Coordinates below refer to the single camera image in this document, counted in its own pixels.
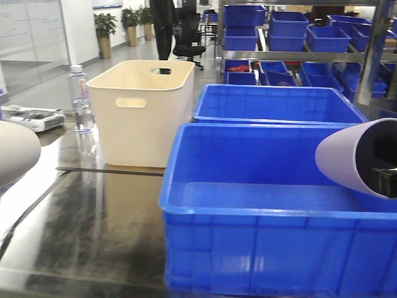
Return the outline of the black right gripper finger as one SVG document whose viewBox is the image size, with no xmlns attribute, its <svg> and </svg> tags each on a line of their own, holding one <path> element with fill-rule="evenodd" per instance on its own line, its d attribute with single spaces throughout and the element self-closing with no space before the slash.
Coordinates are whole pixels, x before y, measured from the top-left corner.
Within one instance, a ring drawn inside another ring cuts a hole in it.
<svg viewBox="0 0 397 298">
<path fill-rule="evenodd" d="M 396 140 L 381 138 L 373 143 L 378 174 L 378 192 L 389 199 L 396 197 Z"/>
</svg>

